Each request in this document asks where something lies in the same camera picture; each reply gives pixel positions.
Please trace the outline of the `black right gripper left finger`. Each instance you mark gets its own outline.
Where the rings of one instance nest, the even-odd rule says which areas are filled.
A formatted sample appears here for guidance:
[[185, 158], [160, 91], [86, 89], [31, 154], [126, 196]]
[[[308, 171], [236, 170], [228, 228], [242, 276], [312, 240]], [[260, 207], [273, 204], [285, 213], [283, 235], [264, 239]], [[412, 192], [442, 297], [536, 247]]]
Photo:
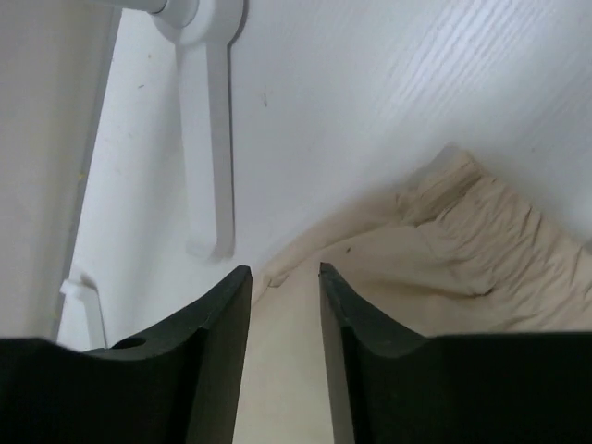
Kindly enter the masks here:
[[5, 443], [229, 443], [251, 314], [240, 265], [203, 297], [107, 349], [1, 342]]

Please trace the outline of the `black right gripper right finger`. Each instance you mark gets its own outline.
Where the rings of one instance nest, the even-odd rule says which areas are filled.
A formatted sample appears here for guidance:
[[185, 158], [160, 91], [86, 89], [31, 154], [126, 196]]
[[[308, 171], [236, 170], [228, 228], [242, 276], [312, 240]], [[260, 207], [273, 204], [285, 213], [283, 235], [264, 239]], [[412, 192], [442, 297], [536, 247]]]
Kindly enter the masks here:
[[337, 443], [587, 443], [587, 332], [424, 337], [320, 265]]

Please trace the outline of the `beige cargo trousers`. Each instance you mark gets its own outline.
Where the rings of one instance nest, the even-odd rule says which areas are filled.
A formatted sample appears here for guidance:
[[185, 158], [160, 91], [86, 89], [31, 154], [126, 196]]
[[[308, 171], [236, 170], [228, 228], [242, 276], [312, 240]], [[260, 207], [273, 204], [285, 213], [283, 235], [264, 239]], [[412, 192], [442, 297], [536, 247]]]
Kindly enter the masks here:
[[257, 273], [238, 443], [333, 439], [318, 270], [411, 330], [589, 330], [591, 252], [466, 152], [302, 234]]

